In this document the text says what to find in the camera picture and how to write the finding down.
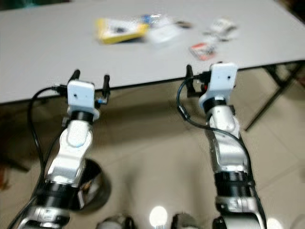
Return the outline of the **black round rubbish bin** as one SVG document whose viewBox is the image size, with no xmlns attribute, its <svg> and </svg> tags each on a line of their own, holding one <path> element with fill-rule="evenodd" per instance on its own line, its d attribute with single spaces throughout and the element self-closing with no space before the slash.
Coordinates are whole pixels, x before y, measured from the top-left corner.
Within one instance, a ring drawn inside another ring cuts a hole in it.
<svg viewBox="0 0 305 229">
<path fill-rule="evenodd" d="M 91 214 L 104 207 L 111 193 L 109 177 L 97 162 L 87 158 L 78 192 L 71 202 L 71 210 L 79 214 Z"/>
</svg>

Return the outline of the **red white packet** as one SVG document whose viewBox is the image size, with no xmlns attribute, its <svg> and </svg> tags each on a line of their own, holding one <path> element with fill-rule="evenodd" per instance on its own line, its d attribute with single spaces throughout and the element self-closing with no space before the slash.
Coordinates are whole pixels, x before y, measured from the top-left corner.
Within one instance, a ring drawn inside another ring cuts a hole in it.
<svg viewBox="0 0 305 229">
<path fill-rule="evenodd" d="M 190 46 L 189 51 L 201 61 L 206 61 L 216 56 L 216 43 L 197 43 Z"/>
</svg>

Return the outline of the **grey white table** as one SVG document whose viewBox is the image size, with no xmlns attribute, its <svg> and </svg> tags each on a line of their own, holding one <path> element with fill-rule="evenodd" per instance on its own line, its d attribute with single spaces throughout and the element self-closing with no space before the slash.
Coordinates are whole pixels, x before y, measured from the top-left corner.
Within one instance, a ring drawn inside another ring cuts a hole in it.
<svg viewBox="0 0 305 229">
<path fill-rule="evenodd" d="M 169 44 L 102 44 L 98 18 L 130 19 L 147 13 L 191 22 Z M 237 38 L 220 43 L 216 55 L 199 61 L 189 51 L 217 18 L 237 24 Z M 305 61 L 305 24 L 274 0 L 103 0 L 53 4 L 0 14 L 0 102 L 28 100 L 40 89 L 65 83 L 74 70 L 100 88 L 113 89 L 182 78 L 187 64 L 197 72 L 214 62 L 241 69 Z"/>
</svg>

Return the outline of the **clear white plastic package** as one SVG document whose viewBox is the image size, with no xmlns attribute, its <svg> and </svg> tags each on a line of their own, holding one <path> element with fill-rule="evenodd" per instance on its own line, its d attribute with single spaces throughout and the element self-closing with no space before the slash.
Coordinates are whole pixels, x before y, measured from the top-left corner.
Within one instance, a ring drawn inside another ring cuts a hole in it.
<svg viewBox="0 0 305 229">
<path fill-rule="evenodd" d="M 150 29 L 144 39 L 155 46 L 168 45 L 181 36 L 183 29 L 176 24 L 168 24 L 165 26 Z"/>
</svg>

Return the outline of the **white crumpled wrapper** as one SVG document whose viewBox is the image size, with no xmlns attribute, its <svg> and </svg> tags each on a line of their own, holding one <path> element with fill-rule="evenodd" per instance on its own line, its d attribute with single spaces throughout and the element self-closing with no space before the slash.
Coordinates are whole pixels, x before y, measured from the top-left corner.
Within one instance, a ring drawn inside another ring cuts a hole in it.
<svg viewBox="0 0 305 229">
<path fill-rule="evenodd" d="M 203 32 L 203 35 L 222 41 L 234 40 L 238 36 L 238 25 L 226 18 L 218 18 Z"/>
</svg>

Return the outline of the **blue clear plastic wrapper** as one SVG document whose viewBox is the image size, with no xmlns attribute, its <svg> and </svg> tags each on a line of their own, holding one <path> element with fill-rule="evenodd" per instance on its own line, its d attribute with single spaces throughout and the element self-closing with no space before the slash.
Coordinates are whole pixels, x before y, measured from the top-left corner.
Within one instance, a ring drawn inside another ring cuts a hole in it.
<svg viewBox="0 0 305 229">
<path fill-rule="evenodd" d="M 166 14 L 143 14 L 140 18 L 143 23 L 146 23 L 151 27 L 162 27 L 175 23 L 174 19 Z"/>
</svg>

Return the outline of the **robot left leg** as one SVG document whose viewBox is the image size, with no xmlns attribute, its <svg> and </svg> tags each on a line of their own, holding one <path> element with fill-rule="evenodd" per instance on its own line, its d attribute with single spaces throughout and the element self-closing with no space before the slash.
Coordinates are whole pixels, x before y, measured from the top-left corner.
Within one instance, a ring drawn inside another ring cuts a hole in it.
<svg viewBox="0 0 305 229">
<path fill-rule="evenodd" d="M 131 216 L 119 214 L 105 218 L 95 229 L 137 229 L 137 225 Z"/>
</svg>

